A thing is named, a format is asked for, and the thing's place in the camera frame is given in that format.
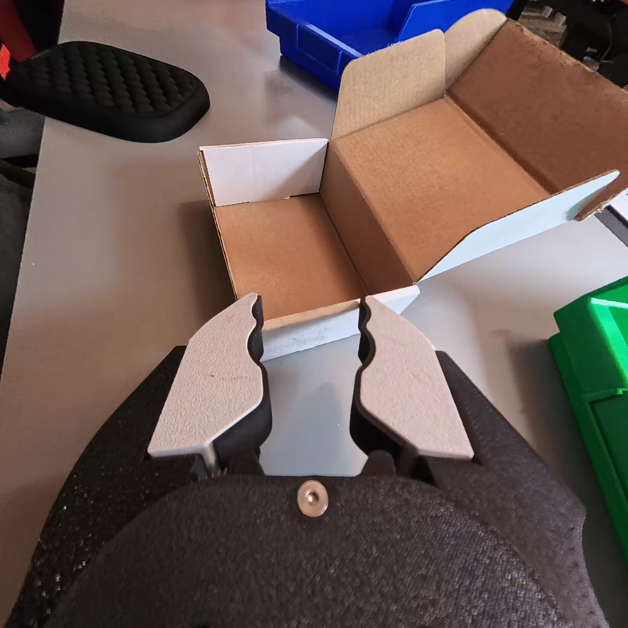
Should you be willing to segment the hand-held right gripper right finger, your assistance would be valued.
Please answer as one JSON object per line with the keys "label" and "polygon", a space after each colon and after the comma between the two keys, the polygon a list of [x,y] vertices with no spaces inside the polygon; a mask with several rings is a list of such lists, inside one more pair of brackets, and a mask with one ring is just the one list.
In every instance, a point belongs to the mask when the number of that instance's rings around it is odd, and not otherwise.
{"label": "hand-held right gripper right finger", "polygon": [[360,302],[360,367],[350,435],[366,455],[472,460],[474,450],[432,343],[374,296]]}

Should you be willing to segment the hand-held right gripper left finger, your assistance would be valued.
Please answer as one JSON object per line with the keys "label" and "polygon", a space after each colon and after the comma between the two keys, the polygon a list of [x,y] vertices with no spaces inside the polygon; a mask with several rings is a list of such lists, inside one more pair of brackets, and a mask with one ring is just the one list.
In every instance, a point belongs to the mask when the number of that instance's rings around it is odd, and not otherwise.
{"label": "hand-held right gripper left finger", "polygon": [[259,452],[272,429],[262,298],[248,293],[190,338],[147,452],[229,460]]}

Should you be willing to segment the green plastic bin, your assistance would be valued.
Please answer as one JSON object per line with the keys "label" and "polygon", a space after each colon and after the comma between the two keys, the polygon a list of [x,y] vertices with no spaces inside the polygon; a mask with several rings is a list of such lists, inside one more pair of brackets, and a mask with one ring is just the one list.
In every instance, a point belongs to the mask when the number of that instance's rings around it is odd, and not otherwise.
{"label": "green plastic bin", "polygon": [[549,344],[627,556],[627,277],[554,312]]}

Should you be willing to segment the blue plastic bin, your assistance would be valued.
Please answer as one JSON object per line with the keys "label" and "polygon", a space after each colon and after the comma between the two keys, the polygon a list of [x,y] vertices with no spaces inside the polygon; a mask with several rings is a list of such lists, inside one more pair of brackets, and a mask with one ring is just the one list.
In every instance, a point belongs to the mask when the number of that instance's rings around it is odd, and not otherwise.
{"label": "blue plastic bin", "polygon": [[506,14],[513,1],[266,1],[266,26],[282,56],[338,92],[353,60],[478,9]]}

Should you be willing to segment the dark cloth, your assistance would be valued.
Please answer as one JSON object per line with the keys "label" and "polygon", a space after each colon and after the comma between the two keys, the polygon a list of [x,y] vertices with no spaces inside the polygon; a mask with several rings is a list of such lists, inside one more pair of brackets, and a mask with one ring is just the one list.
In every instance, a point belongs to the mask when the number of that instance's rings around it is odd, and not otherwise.
{"label": "dark cloth", "polygon": [[1,110],[1,363],[20,273],[44,117]]}

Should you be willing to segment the black mesh cushion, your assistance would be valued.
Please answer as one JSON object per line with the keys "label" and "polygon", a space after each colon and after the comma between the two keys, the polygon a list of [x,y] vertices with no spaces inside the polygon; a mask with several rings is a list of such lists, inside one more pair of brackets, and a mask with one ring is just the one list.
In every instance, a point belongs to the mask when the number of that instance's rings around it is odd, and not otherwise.
{"label": "black mesh cushion", "polygon": [[164,143],[191,130],[210,98],[194,74],[95,42],[65,42],[16,62],[1,98],[45,117],[136,143]]}

